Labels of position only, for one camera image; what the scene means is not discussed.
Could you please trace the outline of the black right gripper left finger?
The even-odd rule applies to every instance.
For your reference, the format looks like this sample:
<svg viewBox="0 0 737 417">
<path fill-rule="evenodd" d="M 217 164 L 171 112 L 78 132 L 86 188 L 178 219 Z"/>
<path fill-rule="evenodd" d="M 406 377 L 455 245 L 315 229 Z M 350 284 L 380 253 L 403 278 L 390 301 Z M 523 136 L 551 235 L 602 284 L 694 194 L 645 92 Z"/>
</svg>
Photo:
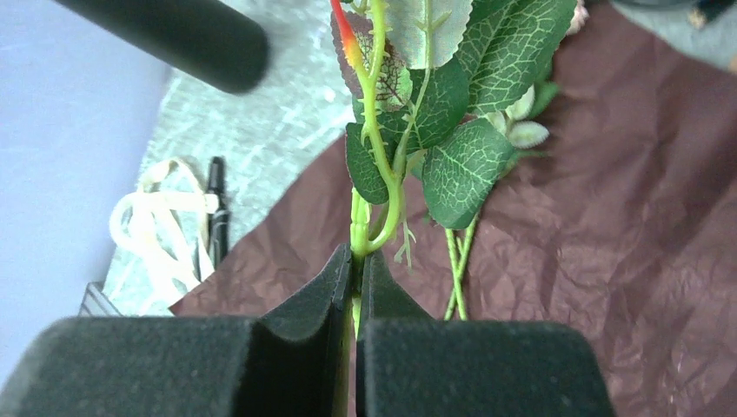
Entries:
<svg viewBox="0 0 737 417">
<path fill-rule="evenodd" d="M 73 317 L 31 343 L 4 416 L 344 416 L 351 254 L 260 317 Z"/>
</svg>

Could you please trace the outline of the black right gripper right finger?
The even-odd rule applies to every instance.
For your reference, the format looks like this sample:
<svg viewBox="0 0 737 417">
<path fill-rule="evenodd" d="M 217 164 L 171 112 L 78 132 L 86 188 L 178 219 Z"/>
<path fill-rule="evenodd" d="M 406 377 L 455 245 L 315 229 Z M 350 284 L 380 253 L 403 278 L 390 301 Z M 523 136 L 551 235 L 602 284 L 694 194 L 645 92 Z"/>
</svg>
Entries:
<svg viewBox="0 0 737 417">
<path fill-rule="evenodd" d="M 362 277 L 356 358 L 361 416 L 611 416 L 583 335 L 550 321 L 442 321 L 381 253 Z"/>
</svg>

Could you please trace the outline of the beige ribbon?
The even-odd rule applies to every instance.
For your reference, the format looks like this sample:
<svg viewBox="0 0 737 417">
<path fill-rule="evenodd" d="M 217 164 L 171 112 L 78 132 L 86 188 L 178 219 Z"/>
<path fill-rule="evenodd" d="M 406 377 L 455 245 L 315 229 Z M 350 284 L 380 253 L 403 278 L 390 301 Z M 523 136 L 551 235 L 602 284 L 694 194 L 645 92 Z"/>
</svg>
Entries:
<svg viewBox="0 0 737 417">
<path fill-rule="evenodd" d="M 119 200 L 110 215 L 111 238 L 143 262 L 152 285 L 136 315 L 149 315 L 159 302 L 172 305 L 215 271 L 209 216 L 221 207 L 178 157 L 145 169 L 136 190 Z"/>
</svg>

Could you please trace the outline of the dark red wrapping paper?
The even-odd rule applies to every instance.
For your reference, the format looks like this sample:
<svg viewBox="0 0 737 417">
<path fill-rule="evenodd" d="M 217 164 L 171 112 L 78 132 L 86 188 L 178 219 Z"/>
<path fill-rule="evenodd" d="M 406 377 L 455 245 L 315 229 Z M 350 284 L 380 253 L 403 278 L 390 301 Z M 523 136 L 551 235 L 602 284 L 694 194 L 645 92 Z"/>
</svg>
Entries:
<svg viewBox="0 0 737 417">
<path fill-rule="evenodd" d="M 611 416 L 736 413 L 736 78 L 596 5 L 554 56 L 547 158 L 496 185 L 472 321 L 550 321 L 594 351 Z"/>
</svg>

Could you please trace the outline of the red flower bouquet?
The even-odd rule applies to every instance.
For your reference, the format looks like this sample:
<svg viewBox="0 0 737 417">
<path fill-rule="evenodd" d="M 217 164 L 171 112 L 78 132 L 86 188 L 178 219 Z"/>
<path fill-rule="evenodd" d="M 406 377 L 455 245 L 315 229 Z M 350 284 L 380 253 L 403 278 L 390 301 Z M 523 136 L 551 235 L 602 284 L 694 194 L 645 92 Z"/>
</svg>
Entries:
<svg viewBox="0 0 737 417">
<path fill-rule="evenodd" d="M 463 279 L 494 185 L 548 130 L 552 58 L 588 19 L 582 1 L 334 1 L 331 29 L 353 99 L 345 133 L 354 263 L 397 235 L 411 261 L 404 183 L 416 177 L 444 229 L 453 287 L 446 319 L 466 319 Z"/>
</svg>

